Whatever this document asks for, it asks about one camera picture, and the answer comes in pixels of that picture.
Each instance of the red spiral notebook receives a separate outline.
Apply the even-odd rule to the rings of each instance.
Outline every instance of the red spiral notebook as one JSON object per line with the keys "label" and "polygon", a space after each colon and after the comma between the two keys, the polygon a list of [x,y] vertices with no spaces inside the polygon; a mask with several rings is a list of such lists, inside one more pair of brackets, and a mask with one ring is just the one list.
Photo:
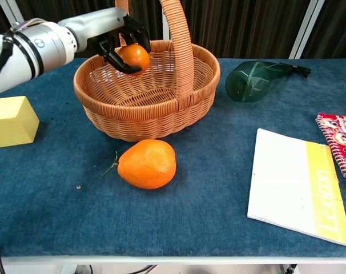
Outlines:
{"label": "red spiral notebook", "polygon": [[316,122],[346,180],[346,116],[319,113]]}

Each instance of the yellow notebook cover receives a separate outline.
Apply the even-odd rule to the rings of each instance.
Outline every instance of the yellow notebook cover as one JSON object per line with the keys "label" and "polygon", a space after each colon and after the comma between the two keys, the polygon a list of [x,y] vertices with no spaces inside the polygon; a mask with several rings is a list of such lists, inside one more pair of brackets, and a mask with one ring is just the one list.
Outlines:
{"label": "yellow notebook cover", "polygon": [[346,245],[329,147],[258,129],[247,216]]}

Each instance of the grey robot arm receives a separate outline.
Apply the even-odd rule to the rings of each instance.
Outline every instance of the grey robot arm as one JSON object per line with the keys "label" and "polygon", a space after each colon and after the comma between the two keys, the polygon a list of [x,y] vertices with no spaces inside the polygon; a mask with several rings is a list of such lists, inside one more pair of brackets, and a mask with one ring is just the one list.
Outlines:
{"label": "grey robot arm", "polygon": [[144,26],[120,8],[99,10],[59,23],[36,22],[24,22],[0,35],[0,93],[71,62],[75,53],[86,49],[95,50],[123,73],[140,71],[140,67],[124,63],[115,52],[118,34],[127,44],[136,40],[150,52]]}

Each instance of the wicker basket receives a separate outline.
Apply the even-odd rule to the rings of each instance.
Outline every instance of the wicker basket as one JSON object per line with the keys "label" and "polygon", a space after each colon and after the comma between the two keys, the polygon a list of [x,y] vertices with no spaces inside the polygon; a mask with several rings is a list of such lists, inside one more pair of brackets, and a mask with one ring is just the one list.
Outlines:
{"label": "wicker basket", "polygon": [[[172,40],[151,41],[144,74],[122,74],[98,55],[75,73],[75,93],[88,118],[113,138],[132,142],[167,136],[204,117],[214,101],[218,60],[191,43],[179,0],[160,2]],[[128,10],[128,0],[116,0],[116,6]]]}

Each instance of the yellow foam cube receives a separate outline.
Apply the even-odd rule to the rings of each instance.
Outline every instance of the yellow foam cube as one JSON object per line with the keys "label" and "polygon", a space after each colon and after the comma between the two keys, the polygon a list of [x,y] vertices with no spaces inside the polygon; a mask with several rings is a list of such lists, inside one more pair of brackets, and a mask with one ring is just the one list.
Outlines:
{"label": "yellow foam cube", "polygon": [[0,147],[29,144],[39,119],[25,96],[0,98]]}

